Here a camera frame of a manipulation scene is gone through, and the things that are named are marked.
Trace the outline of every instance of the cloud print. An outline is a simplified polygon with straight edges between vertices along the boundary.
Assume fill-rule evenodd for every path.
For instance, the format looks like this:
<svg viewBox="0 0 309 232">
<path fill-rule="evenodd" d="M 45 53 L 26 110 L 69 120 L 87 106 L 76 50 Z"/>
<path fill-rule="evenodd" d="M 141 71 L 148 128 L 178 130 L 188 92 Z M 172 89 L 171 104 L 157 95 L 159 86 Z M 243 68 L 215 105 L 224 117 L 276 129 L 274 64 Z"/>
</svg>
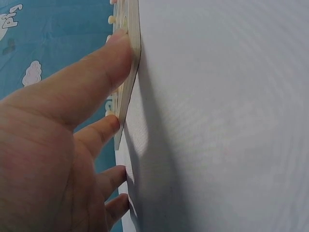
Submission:
<svg viewBox="0 0 309 232">
<path fill-rule="evenodd" d="M 41 64 L 37 60 L 33 61 L 26 70 L 26 75 L 23 78 L 23 85 L 26 87 L 40 82 L 41 74 Z"/>
</svg>

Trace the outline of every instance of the hand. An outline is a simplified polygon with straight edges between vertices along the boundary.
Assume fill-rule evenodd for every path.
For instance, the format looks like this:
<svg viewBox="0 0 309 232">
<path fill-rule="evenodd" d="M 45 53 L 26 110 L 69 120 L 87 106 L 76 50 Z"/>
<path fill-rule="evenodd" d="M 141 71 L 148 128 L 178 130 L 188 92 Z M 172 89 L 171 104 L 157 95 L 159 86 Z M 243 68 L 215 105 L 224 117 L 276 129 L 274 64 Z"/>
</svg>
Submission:
<svg viewBox="0 0 309 232">
<path fill-rule="evenodd" d="M 73 134 L 130 72 L 124 31 L 100 50 L 0 102 L 0 231 L 107 232 L 129 208 L 105 204 L 125 167 L 95 174 L 94 159 L 119 130 L 107 116 Z"/>
</svg>

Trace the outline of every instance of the white wall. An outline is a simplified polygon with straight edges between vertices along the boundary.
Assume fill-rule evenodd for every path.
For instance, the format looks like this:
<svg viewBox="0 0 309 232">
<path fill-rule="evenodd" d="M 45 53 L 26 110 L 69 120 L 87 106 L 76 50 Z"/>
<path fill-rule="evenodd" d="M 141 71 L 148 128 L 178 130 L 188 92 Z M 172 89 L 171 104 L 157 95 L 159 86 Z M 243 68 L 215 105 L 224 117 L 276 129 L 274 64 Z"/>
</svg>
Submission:
<svg viewBox="0 0 309 232">
<path fill-rule="evenodd" d="M 309 2 L 140 0 L 140 22 L 117 153 L 139 230 L 309 231 Z"/>
</svg>

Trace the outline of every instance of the blue fabric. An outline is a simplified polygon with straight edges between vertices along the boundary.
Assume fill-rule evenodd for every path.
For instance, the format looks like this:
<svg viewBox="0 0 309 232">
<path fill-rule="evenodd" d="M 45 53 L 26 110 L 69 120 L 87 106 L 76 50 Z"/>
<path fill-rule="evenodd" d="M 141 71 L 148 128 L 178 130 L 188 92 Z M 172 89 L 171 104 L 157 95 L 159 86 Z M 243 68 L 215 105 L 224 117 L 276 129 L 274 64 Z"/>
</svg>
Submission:
<svg viewBox="0 0 309 232">
<path fill-rule="evenodd" d="M 108 0 L 0 0 L 0 98 L 23 88 L 26 75 L 47 78 L 103 46 L 111 14 Z M 105 116 L 109 102 L 78 130 Z M 101 172 L 114 165 L 111 141 L 95 167 Z M 113 232 L 121 231 L 119 222 Z"/>
</svg>

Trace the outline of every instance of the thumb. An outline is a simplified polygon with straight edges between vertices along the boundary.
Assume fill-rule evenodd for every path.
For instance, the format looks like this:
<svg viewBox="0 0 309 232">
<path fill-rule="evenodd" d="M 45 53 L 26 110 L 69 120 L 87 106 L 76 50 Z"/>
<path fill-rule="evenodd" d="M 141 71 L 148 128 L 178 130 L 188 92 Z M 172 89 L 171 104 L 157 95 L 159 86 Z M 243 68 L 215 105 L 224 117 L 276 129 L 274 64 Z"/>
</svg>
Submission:
<svg viewBox="0 0 309 232">
<path fill-rule="evenodd" d="M 121 29 L 98 51 L 2 103 L 51 118 L 72 130 L 125 81 L 131 56 L 128 35 Z"/>
</svg>

